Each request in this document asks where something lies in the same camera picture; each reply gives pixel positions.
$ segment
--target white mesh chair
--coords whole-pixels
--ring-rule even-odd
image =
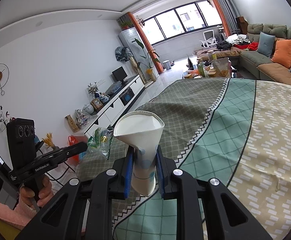
[[[204,48],[209,48],[216,45],[216,38],[214,36],[214,30],[209,30],[203,32],[204,41],[200,41],[203,43]]]

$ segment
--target orange pillow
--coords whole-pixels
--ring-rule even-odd
[[[275,53],[271,60],[286,68],[291,68],[291,40],[277,41]]]

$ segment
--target green sofa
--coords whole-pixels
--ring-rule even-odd
[[[248,38],[251,42],[259,42],[261,32],[276,36],[271,57],[275,52],[277,40],[291,39],[291,27],[288,29],[286,25],[248,25]],[[243,50],[240,55],[239,66],[247,69],[259,80],[275,81],[291,85],[291,72],[289,72],[289,69],[278,63],[273,63],[270,58],[257,51]]]

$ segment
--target blue gripper pad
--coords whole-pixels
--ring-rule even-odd
[[[124,198],[127,198],[130,194],[132,171],[133,171],[133,159],[132,159],[132,154],[129,154],[127,170],[125,173],[125,180],[124,180]]]
[[[165,185],[164,185],[164,176],[163,176],[163,169],[162,169],[162,163],[160,160],[159,150],[157,150],[157,156],[156,156],[156,170],[157,170],[159,191],[160,191],[161,197],[164,198]]]

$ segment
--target picture frame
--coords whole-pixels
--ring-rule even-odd
[[[99,110],[103,107],[103,103],[100,101],[99,98],[94,98],[92,99],[92,101],[90,102],[90,104],[93,106],[93,108],[95,110]]]

